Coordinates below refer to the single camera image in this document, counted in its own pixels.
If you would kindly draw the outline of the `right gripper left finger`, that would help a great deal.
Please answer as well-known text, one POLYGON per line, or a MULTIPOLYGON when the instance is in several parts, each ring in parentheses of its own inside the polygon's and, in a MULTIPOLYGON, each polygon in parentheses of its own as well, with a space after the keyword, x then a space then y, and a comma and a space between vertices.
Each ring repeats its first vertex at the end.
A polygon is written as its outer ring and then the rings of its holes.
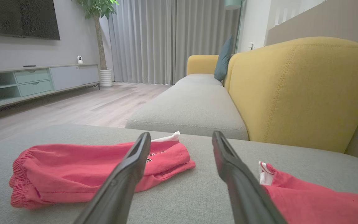
POLYGON ((74 224, 125 224, 135 187, 144 175, 151 136, 140 134, 74 224))

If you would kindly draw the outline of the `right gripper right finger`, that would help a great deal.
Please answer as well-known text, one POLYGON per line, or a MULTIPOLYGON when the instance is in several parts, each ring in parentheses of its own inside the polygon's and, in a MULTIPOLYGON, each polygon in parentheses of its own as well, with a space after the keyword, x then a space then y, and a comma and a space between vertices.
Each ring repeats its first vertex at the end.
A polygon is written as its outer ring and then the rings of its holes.
POLYGON ((227 184, 236 224, 285 224, 286 220, 222 132, 214 131, 213 154, 227 184))

